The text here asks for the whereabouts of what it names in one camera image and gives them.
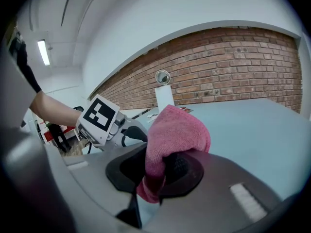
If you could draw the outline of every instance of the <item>light blue table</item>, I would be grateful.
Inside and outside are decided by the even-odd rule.
[[[239,164],[281,199],[302,189],[311,169],[310,121],[268,99],[184,106],[208,128],[210,153]],[[149,129],[147,116],[157,113],[154,108],[136,120]]]

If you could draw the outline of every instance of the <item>red brick wall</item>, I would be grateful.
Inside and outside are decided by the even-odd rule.
[[[294,39],[257,28],[218,28],[176,38],[126,65],[94,94],[121,109],[156,107],[155,73],[161,69],[172,77],[176,105],[268,98],[300,112]]]

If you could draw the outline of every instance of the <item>ceiling light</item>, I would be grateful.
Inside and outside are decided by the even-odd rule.
[[[46,66],[49,66],[50,61],[49,61],[49,57],[48,57],[48,53],[47,53],[47,48],[45,46],[45,41],[44,40],[38,41],[38,46],[39,46],[40,54],[42,56],[44,64]]]

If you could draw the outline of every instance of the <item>pink towel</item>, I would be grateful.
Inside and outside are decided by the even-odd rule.
[[[168,105],[148,131],[145,176],[136,192],[149,203],[158,203],[165,184],[163,157],[175,152],[195,149],[208,152],[210,136],[205,125],[187,112]]]

